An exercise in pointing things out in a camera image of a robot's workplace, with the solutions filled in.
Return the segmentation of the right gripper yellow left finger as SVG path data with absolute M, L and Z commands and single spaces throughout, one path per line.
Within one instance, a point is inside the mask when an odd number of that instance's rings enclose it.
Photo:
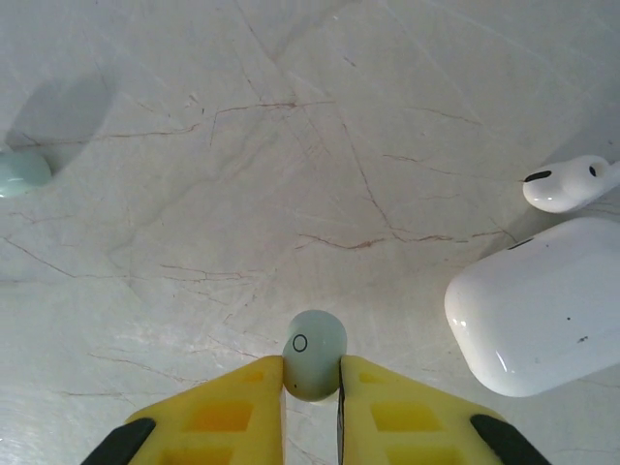
M 149 405 L 86 464 L 283 464 L 283 358 L 265 356 Z

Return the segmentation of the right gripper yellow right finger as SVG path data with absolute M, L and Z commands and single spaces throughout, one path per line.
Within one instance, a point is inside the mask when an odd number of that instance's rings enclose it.
M 340 464 L 547 464 L 498 413 L 360 356 L 340 360 Z

